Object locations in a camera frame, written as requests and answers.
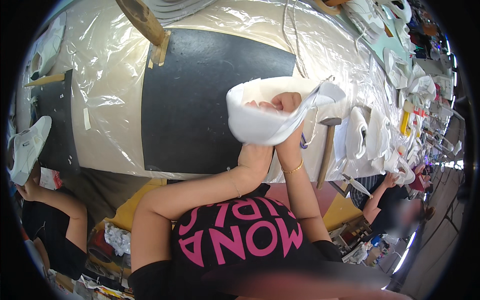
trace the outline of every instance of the pink lettering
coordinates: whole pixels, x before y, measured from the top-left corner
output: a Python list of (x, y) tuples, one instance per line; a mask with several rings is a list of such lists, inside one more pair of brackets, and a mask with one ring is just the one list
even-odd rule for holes
[[(270, 232), (272, 233), (272, 242), (270, 243), (270, 245), (268, 245), (264, 249), (258, 249), (257, 246), (255, 246), (255, 244), (253, 243), (253, 234), (260, 227), (267, 227), (268, 229), (270, 229)], [(277, 233), (276, 233), (276, 228), (272, 223), (270, 223), (268, 221), (258, 221), (257, 223), (253, 224), (247, 230), (247, 235), (245, 236), (245, 241), (247, 243), (247, 248), (248, 248), (248, 250), (250, 251), (251, 254), (253, 254), (255, 256), (269, 255), (275, 249), (276, 244), (278, 242), (278, 236), (277, 236)]]
[(290, 246), (292, 245), (292, 242), (295, 247), (297, 247), (297, 249), (300, 247), (301, 242), (303, 241), (303, 233), (301, 231), (300, 224), (297, 223), (297, 225), (299, 226), (298, 234), (295, 232), (295, 230), (292, 230), (292, 234), (289, 236), (285, 221), (281, 218), (275, 218), (275, 221), (278, 225), (278, 229), (280, 229), (280, 237), (282, 239), (283, 245), (283, 257), (285, 257), (288, 251), (290, 251)]
[(229, 239), (226, 235), (220, 231), (209, 228), (210, 237), (212, 238), (213, 248), (215, 250), (216, 260), (218, 264), (224, 264), (223, 252), (220, 245), (224, 245), (227, 249), (238, 255), (240, 258), (245, 259), (245, 250), (243, 249), (243, 243), (241, 241), (240, 229), (238, 226), (231, 226), (230, 230), (233, 234), (233, 240)]
[(294, 219), (297, 219), (292, 211), (288, 210), (288, 215)]
[(197, 210), (198, 209), (199, 209), (199, 207), (192, 210), (190, 223), (188, 223), (187, 226), (184, 226), (184, 225), (180, 224), (180, 228), (179, 228), (179, 234), (180, 235), (184, 235), (185, 233), (187, 233), (193, 227), (193, 225), (195, 224), (195, 221), (197, 220)]
[[(180, 248), (183, 251), (183, 254), (190, 259), (193, 263), (199, 265), (200, 267), (204, 266), (204, 261), (202, 259), (202, 235), (204, 231), (200, 230), (195, 232), (195, 235), (187, 239), (179, 239)], [(193, 252), (189, 251), (186, 245), (193, 243)]]
[(216, 215), (215, 226), (223, 227), (223, 222), (225, 221), (225, 215), (227, 214), (228, 205), (230, 203), (220, 203), (217, 206), (220, 206), (220, 211)]
[(262, 198), (262, 197), (256, 197), (256, 198), (259, 199), (260, 201), (262, 201), (263, 203), (265, 203), (265, 205), (267, 206), (268, 211), (270, 212), (271, 216), (278, 216), (278, 212), (273, 207), (273, 205), (270, 203), (270, 201), (268, 201), (267, 199)]
[[(262, 217), (260, 210), (258, 209), (257, 203), (254, 200), (248, 198), (247, 200), (236, 200), (238, 203), (232, 207), (233, 215), (240, 220), (256, 220)], [(242, 215), (239, 212), (239, 208), (242, 206), (250, 205), (253, 209), (253, 214), (251, 215)]]

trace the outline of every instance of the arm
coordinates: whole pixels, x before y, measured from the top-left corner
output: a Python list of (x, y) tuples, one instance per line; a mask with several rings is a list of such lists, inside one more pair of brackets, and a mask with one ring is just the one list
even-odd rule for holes
[(423, 169), (425, 169), (425, 164), (419, 164), (414, 170), (415, 175), (422, 173)]
[(202, 205), (245, 195), (265, 178), (272, 160), (272, 147), (246, 145), (239, 166), (207, 178), (156, 188), (140, 200), (132, 226), (132, 271), (147, 264), (171, 259), (170, 220)]
[[(292, 112), (300, 105), (301, 97), (298, 93), (283, 93), (276, 96), (272, 103), (280, 106), (283, 111)], [(283, 170), (296, 169), (302, 160), (300, 152), (300, 137), (303, 130), (303, 123), (288, 139), (275, 146), (278, 160)], [(312, 184), (305, 167), (293, 173), (284, 173), (287, 182), (288, 200), (290, 208), (301, 228), (310, 242), (328, 240), (330, 236), (325, 227), (320, 208), (318, 207), (317, 196), (313, 191)]]
[(398, 177), (394, 177), (392, 173), (388, 173), (382, 184), (380, 184), (380, 186), (372, 193), (373, 197), (367, 200), (362, 212), (363, 216), (370, 224), (373, 223), (378, 213), (381, 211), (381, 209), (377, 207), (380, 198), (383, 196), (386, 189), (395, 186), (395, 181), (397, 179)]
[(83, 252), (87, 251), (87, 209), (83, 203), (70, 195), (52, 191), (35, 183), (29, 178), (25, 185), (17, 190), (26, 201), (37, 201), (55, 207), (70, 217), (65, 238)]

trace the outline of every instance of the metal hammer head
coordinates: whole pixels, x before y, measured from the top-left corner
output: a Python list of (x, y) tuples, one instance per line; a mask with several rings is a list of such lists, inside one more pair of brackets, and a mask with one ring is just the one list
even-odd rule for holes
[(335, 125), (340, 125), (342, 123), (341, 118), (327, 118), (325, 120), (322, 120), (318, 122), (319, 124), (325, 125), (325, 126), (335, 126)]

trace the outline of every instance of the black rubber mat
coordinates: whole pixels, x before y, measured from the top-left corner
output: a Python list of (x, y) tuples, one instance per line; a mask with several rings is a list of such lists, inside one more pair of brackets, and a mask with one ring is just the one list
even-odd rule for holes
[(72, 70), (65, 73), (64, 81), (35, 86), (31, 95), (37, 97), (37, 117), (52, 117), (52, 128), (38, 157), (40, 166), (62, 176), (80, 173), (72, 128)]
[(199, 174), (237, 165), (241, 143), (228, 128), (228, 90), (291, 76), (296, 58), (251, 39), (194, 29), (172, 29), (163, 66), (148, 67), (150, 52), (142, 91), (145, 169)]

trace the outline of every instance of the gold bracelet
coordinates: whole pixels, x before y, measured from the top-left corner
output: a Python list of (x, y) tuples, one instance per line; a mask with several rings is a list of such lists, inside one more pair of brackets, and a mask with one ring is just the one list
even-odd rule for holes
[(295, 172), (297, 172), (298, 170), (300, 170), (300, 168), (301, 168), (302, 166), (303, 166), (303, 158), (301, 159), (300, 165), (299, 165), (296, 169), (291, 170), (291, 171), (285, 171), (285, 170), (283, 170), (283, 168), (282, 168), (282, 172), (283, 172), (284, 174), (295, 173)]
[(232, 180), (233, 186), (235, 187), (235, 189), (237, 190), (237, 193), (239, 194), (237, 198), (241, 198), (241, 194), (239, 189), (237, 188), (237, 185), (235, 184), (235, 180), (233, 180), (233, 177), (230, 174), (230, 167), (227, 167), (227, 171), (228, 171), (228, 174), (230, 175), (230, 179)]

